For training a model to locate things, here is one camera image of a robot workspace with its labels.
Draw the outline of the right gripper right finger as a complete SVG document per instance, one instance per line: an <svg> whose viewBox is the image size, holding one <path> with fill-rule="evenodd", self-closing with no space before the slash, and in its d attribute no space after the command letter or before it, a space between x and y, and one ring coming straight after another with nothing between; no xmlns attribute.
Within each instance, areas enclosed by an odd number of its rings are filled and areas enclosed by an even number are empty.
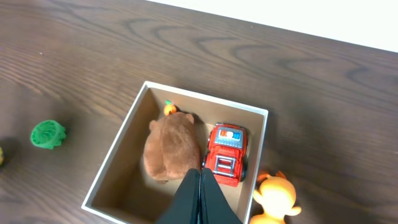
<svg viewBox="0 0 398 224"><path fill-rule="evenodd" d="M200 220L204 224L242 224L209 168L201 171Z"/></svg>

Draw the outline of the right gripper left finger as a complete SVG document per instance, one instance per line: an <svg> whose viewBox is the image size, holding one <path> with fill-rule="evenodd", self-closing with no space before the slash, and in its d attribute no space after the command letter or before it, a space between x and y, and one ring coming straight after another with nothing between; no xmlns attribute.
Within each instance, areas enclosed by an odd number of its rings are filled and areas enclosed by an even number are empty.
<svg viewBox="0 0 398 224"><path fill-rule="evenodd" d="M156 224L197 224L199 213L200 173L190 169L179 185L174 199Z"/></svg>

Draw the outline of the red toy fire truck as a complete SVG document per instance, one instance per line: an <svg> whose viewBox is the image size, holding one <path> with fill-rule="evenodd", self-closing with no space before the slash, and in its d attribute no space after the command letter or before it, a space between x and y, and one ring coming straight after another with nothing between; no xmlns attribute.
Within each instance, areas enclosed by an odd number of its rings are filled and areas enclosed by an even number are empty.
<svg viewBox="0 0 398 224"><path fill-rule="evenodd" d="M216 123L210 132L202 167L212 171L222 185L237 187L246 177L248 133L245 128Z"/></svg>

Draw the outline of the brown plush toy with orange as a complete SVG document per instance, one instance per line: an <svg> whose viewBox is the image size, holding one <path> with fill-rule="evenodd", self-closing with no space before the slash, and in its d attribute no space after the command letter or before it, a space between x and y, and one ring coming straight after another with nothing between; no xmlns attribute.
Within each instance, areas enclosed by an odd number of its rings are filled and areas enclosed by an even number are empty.
<svg viewBox="0 0 398 224"><path fill-rule="evenodd" d="M143 153L147 175L160 184L182 179L190 169L200 169L201 149L195 136L195 119L169 102L164 116L149 123Z"/></svg>

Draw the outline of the orange blue toy duck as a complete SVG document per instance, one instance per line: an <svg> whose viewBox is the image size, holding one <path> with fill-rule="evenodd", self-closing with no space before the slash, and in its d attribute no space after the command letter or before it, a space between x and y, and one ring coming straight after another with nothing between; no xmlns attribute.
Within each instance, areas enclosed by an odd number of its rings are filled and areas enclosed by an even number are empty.
<svg viewBox="0 0 398 224"><path fill-rule="evenodd" d="M295 204L295 187L281 171L274 175L262 171L257 182L260 185L252 196L264 213L253 216L250 224L285 224L285 216L292 217L301 213L302 208Z"/></svg>

